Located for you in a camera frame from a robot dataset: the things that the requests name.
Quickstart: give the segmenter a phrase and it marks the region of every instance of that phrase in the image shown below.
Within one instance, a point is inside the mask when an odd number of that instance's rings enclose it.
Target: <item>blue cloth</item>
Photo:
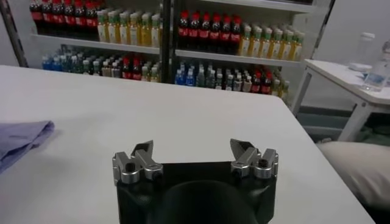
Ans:
[[[53,131],[51,121],[0,124],[0,173],[41,145]]]

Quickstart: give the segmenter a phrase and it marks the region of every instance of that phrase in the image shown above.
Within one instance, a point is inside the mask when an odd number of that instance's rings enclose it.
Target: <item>shelf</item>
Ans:
[[[98,41],[90,40],[80,40],[64,37],[52,37],[47,35],[32,34],[32,38],[35,38],[37,41],[40,41],[45,44],[58,43],[72,46],[82,46],[82,47],[94,47],[101,49],[110,49],[117,51],[130,51],[130,52],[139,52],[145,54],[160,54],[160,48],[157,47],[142,47],[126,44],[112,44]]]
[[[243,56],[236,56],[236,55],[214,54],[214,53],[197,52],[197,51],[176,50],[176,56],[210,59],[210,60],[218,60],[218,61],[232,61],[232,62],[249,63],[249,64],[256,64],[256,65],[300,67],[299,61],[284,61],[284,60],[274,60],[274,59],[267,59],[267,58],[243,57]]]
[[[252,7],[285,10],[298,13],[311,13],[315,10],[315,6],[305,5],[292,2],[278,2],[267,0],[202,0],[207,2],[218,2],[233,5],[246,5]]]

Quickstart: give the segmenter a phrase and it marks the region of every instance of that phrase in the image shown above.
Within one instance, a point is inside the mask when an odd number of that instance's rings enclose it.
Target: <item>white cushion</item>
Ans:
[[[390,211],[390,147],[357,142],[317,146],[363,204]]]

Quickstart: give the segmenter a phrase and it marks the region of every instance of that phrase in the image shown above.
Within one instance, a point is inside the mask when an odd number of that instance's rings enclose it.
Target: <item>white table surface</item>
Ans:
[[[0,175],[0,223],[118,223],[115,152],[154,140],[160,163],[231,161],[229,139],[280,157],[271,223],[373,223],[273,96],[0,66],[0,122],[53,136]]]
[[[347,66],[327,61],[306,59],[305,65],[370,103],[390,105],[389,87],[383,88],[380,92],[365,91],[359,88],[364,83],[363,75],[360,72],[350,70]]]

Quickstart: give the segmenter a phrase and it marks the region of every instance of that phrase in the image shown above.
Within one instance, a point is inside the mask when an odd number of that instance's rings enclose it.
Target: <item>table leg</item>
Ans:
[[[303,98],[305,97],[307,88],[309,87],[310,80],[311,80],[311,74],[309,73],[309,68],[306,67],[305,72],[303,73],[303,77],[300,80],[297,94],[295,95],[294,101],[292,102],[292,105],[290,108],[290,110],[294,116],[297,116],[300,105],[303,101]]]
[[[353,110],[351,117],[349,118],[346,126],[342,130],[338,141],[354,141],[356,134],[361,130],[366,123],[374,107],[366,102],[358,103]]]

